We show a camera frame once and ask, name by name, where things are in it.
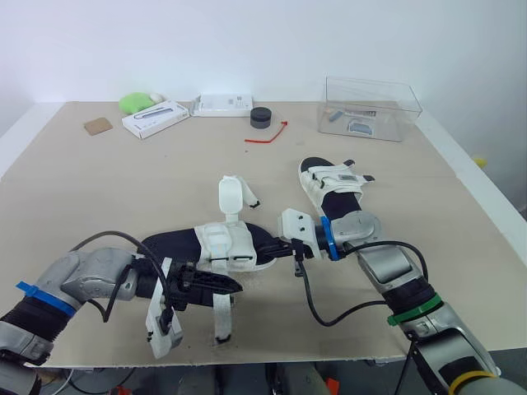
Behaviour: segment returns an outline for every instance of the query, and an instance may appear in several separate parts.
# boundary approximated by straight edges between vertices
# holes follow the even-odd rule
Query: product box
[[[167,100],[123,118],[123,126],[143,139],[189,116],[189,111],[184,106],[173,100]]]
[[[252,109],[251,95],[201,95],[191,112],[194,117],[249,117]]]

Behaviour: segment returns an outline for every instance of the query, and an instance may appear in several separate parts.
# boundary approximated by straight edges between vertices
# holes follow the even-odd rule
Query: clear plastic box
[[[408,85],[326,77],[319,132],[400,142],[421,112]]]

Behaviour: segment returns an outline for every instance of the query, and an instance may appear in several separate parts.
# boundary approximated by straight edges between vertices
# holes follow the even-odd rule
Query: black puck
[[[271,110],[266,107],[255,107],[250,111],[250,126],[257,129],[268,128],[271,124]]]

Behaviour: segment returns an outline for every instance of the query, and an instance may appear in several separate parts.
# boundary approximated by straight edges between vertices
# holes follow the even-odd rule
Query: red wire
[[[249,138],[246,138],[244,142],[257,142],[260,144],[269,144],[270,142],[273,142],[275,138],[280,136],[280,133],[283,131],[283,129],[286,128],[286,126],[287,126],[287,121],[282,121],[282,127],[280,128],[278,133],[274,135],[274,137],[271,140],[250,140]]]

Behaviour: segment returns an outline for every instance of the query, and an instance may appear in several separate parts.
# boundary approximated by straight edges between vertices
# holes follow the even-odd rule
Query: table
[[[122,126],[116,103],[65,104],[0,182],[2,311],[22,297],[15,284],[32,283],[79,240],[101,230],[139,239],[168,230],[222,221],[217,182],[245,178],[262,205],[240,218],[276,234],[277,217],[292,207],[315,216],[297,166],[307,156],[338,163],[353,158],[358,174],[373,174],[363,209],[375,213],[393,239],[418,246],[430,281],[489,349],[527,345],[527,269],[474,201],[454,171],[416,127],[404,141],[382,142],[316,132],[316,105],[264,103],[280,114],[270,129],[247,118],[191,118],[138,140]],[[106,117],[114,128],[90,137],[86,121]],[[277,122],[289,125],[272,144]],[[91,245],[132,249],[108,238]],[[355,258],[307,261],[317,309],[333,318],[379,298]],[[48,366],[201,365],[401,356],[408,342],[389,327],[385,306],[364,309],[333,328],[310,315],[290,258],[263,272],[234,276],[230,342],[214,346],[212,310],[189,306],[179,314],[180,347],[155,360],[146,342],[148,300],[117,302],[110,321],[85,306],[59,336]]]

